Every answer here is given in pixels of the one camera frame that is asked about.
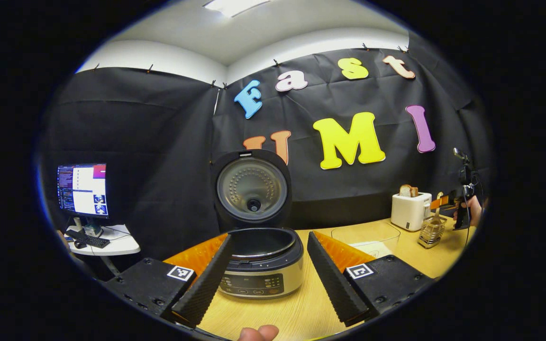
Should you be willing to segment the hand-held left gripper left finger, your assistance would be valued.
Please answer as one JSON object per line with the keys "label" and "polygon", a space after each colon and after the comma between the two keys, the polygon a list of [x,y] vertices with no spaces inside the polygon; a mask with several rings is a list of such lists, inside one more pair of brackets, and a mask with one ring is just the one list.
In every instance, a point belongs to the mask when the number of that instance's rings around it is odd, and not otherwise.
{"label": "hand-held left gripper left finger", "polygon": [[203,320],[225,274],[234,241],[224,233],[162,262],[145,258],[105,287],[131,305],[189,328]]}

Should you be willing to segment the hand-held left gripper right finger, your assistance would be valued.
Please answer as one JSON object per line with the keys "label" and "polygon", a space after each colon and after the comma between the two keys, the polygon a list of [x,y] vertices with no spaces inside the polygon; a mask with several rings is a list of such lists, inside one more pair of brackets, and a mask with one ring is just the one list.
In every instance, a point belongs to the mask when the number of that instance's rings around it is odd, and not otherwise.
{"label": "hand-held left gripper right finger", "polygon": [[375,258],[317,231],[307,249],[340,321],[349,327],[410,300],[434,280],[395,255]]}

